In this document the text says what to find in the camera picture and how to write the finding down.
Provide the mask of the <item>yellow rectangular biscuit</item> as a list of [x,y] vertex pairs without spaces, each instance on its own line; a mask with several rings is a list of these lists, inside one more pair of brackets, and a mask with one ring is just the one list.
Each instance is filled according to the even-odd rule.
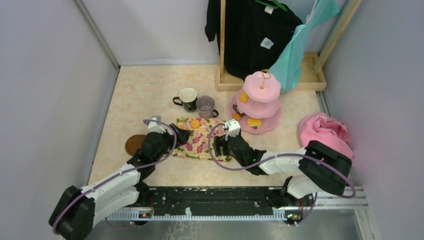
[[245,91],[242,91],[241,93],[240,93],[240,96],[239,96],[239,101],[241,102],[241,103],[246,103],[247,101],[249,100],[249,96],[248,96],[248,94],[245,92]]

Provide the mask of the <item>yellow layered cake slice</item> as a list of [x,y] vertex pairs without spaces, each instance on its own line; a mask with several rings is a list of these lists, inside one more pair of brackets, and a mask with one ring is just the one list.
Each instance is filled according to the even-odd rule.
[[262,126],[262,120],[256,118],[248,118],[247,125],[253,129],[258,129]]

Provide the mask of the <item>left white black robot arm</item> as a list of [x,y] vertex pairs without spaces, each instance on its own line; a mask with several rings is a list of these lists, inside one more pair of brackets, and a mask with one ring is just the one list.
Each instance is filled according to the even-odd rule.
[[149,203],[148,186],[143,182],[156,165],[174,149],[185,145],[192,134],[171,123],[149,120],[149,133],[134,155],[119,170],[91,185],[71,185],[62,193],[48,223],[66,240],[83,240],[97,223],[115,211]]

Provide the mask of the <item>chocolate triangle cake slice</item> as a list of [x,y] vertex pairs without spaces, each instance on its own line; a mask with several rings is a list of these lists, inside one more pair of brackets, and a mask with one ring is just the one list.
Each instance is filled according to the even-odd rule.
[[233,105],[232,105],[232,109],[233,109],[234,113],[235,113],[235,114],[237,114],[237,115],[238,115],[238,116],[240,116],[240,117],[243,117],[243,116],[245,115],[245,113],[244,113],[244,112],[242,112],[242,111],[240,110],[240,108],[238,107],[238,105],[236,105],[236,104],[233,104]]

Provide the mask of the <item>orange flower-shaped cookie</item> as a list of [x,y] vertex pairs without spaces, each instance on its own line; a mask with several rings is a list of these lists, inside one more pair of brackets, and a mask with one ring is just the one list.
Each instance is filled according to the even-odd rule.
[[236,121],[240,121],[242,117],[238,113],[234,113],[232,115],[232,118],[235,119]]

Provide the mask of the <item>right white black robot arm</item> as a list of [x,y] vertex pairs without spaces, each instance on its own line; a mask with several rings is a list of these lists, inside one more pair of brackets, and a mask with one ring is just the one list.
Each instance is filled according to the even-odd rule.
[[293,152],[271,152],[250,147],[240,136],[216,136],[213,138],[211,156],[233,157],[240,164],[240,171],[255,176],[288,173],[281,199],[287,206],[295,206],[301,198],[324,191],[343,196],[352,160],[344,154],[317,140]]

